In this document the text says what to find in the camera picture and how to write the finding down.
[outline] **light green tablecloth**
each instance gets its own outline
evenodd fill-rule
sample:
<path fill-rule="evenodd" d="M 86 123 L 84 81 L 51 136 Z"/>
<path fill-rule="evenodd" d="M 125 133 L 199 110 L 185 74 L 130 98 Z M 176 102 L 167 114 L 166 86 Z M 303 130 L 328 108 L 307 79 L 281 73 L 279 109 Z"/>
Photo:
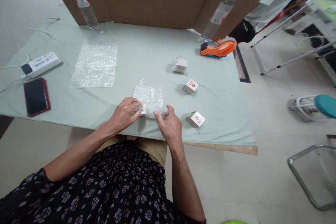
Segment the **light green tablecloth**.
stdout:
<path fill-rule="evenodd" d="M 53 51 L 64 62 L 41 76 L 47 81 L 51 110 L 31 120 L 96 129 L 144 79 L 146 86 L 163 87 L 165 104 L 171 104 L 182 120 L 184 141 L 255 145 L 233 54 L 220 60 L 200 56 L 198 35 L 188 30 L 106 23 L 101 28 L 118 38 L 114 86 L 71 88 L 83 36 L 96 31 L 77 26 L 64 5 L 53 16 L 61 17 L 47 28 L 53 38 L 37 32 L 24 46 L 32 59 Z M 178 56 L 188 60 L 187 74 L 172 72 L 172 61 Z M 22 64 L 24 60 L 19 52 L 8 65 Z M 0 90 L 21 75 L 20 68 L 0 70 Z M 200 85 L 191 95 L 182 91 L 188 79 Z M 22 82 L 17 83 L 0 93 L 0 114 L 28 119 Z M 185 121 L 195 110 L 206 119 L 201 128 L 192 128 Z M 148 118 L 138 119 L 122 134 L 163 139 L 155 119 Z"/>
<path fill-rule="evenodd" d="M 331 20 L 334 21 L 334 23 L 336 23 L 336 13 L 330 13 L 329 11 L 327 11 L 330 5 L 336 5 L 335 0 L 313 0 L 313 1 L 320 7 L 321 10 L 324 11 L 324 13 L 328 17 L 330 17 Z"/>

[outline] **forearm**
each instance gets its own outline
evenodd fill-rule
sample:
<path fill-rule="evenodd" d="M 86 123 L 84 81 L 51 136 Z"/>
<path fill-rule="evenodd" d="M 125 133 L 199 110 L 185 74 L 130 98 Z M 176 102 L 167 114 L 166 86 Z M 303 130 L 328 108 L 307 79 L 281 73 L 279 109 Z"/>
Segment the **forearm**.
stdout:
<path fill-rule="evenodd" d="M 110 138 L 103 130 L 96 130 L 44 167 L 51 181 L 60 181 L 89 161 L 92 155 Z"/>
<path fill-rule="evenodd" d="M 170 148 L 173 168 L 172 187 L 175 206 L 196 221 L 205 221 L 205 215 L 196 184 L 191 175 L 183 150 Z"/>

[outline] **stool seat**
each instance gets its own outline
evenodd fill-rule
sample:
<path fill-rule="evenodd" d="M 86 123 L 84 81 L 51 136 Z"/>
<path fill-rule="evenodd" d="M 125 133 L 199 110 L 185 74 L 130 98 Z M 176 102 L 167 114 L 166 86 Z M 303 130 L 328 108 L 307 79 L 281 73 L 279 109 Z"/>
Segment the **stool seat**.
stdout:
<path fill-rule="evenodd" d="M 326 94 L 320 94 L 315 96 L 314 103 L 323 115 L 336 118 L 336 99 Z"/>

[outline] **red phone case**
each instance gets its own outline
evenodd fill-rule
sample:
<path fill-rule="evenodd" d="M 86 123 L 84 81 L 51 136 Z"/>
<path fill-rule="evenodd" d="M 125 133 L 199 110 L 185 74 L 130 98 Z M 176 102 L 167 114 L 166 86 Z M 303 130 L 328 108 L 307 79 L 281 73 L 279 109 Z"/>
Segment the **red phone case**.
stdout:
<path fill-rule="evenodd" d="M 43 90 L 44 90 L 44 93 L 45 93 L 45 99 L 46 99 L 46 101 L 47 101 L 47 108 L 44 109 L 44 110 L 41 110 L 41 111 L 39 111 L 39 112 L 37 112 L 37 113 L 35 113 L 35 114 L 31 114 L 31 115 L 29 115 L 29 114 L 28 114 L 28 111 L 27 111 L 27 116 L 28 116 L 28 117 L 36 116 L 36 115 L 38 115 L 38 114 L 41 114 L 41 113 L 43 113 L 43 112 L 48 111 L 48 110 L 51 109 L 46 80 L 43 79 L 43 78 L 38 78 L 38 79 L 41 79 L 41 80 L 42 80 L 42 83 L 43 83 Z"/>

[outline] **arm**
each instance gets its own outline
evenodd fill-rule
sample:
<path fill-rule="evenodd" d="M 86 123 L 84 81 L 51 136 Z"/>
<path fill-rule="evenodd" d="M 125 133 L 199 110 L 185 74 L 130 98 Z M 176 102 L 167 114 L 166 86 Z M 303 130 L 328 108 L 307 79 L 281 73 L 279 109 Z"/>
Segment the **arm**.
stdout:
<path fill-rule="evenodd" d="M 159 128 L 168 143 L 173 167 L 173 201 L 176 207 L 188 217 L 203 222 L 205 215 L 196 184 L 191 175 L 182 143 L 182 123 L 175 115 L 174 108 L 167 105 L 168 118 L 163 120 L 154 112 Z"/>
<path fill-rule="evenodd" d="M 126 129 L 140 116 L 141 105 L 137 99 L 126 97 L 115 109 L 108 122 L 87 136 L 44 167 L 49 180 L 60 181 L 82 167 L 92 155 L 111 137 Z"/>

